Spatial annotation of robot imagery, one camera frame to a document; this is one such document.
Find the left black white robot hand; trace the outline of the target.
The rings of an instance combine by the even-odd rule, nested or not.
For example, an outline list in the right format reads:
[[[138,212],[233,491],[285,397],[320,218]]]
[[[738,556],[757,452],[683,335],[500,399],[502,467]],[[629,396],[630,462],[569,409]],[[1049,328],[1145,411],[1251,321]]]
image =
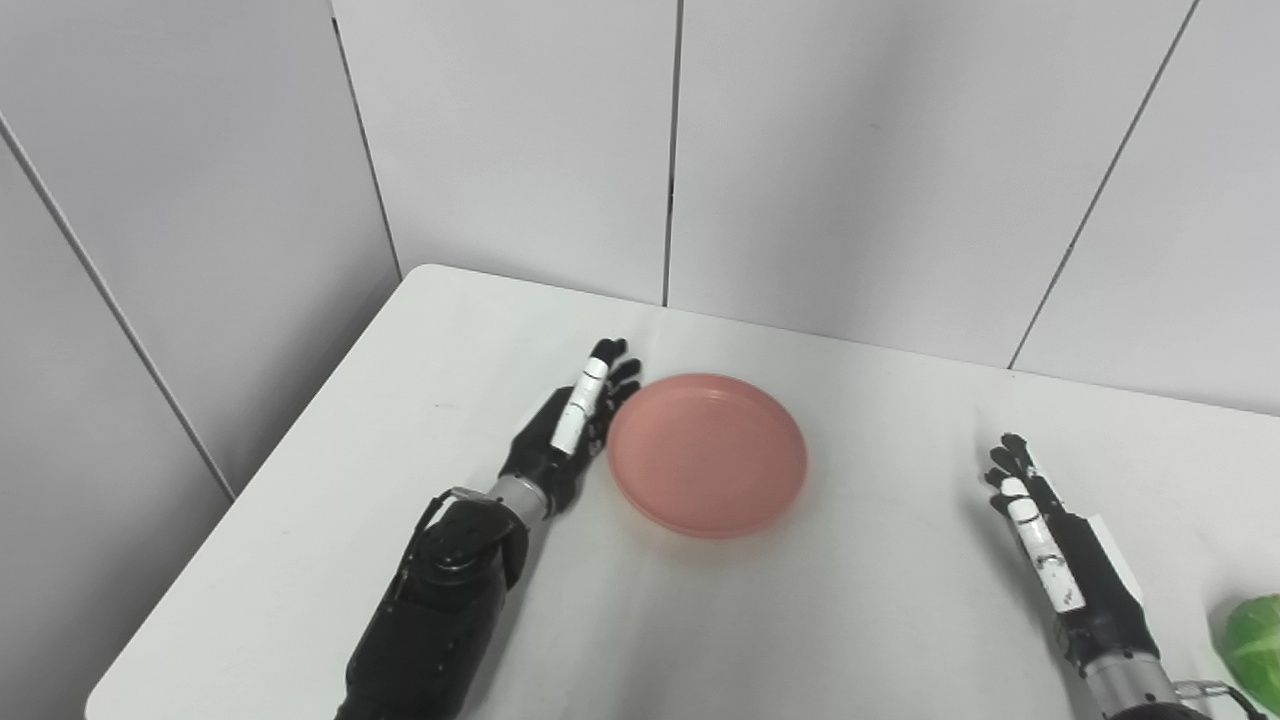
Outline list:
[[[596,342],[571,386],[553,391],[513,438],[495,488],[522,518],[553,518],[580,489],[621,407],[641,388],[625,338]]]

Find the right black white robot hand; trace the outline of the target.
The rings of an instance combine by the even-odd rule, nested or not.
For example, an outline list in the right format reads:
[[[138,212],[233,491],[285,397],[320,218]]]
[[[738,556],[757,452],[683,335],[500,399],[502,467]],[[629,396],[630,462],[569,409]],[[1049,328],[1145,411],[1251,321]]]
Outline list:
[[[1064,657],[1083,673],[1103,656],[1158,659],[1139,596],[1108,552],[1101,524],[1069,511],[1027,441],[1001,436],[984,474],[1056,618]]]

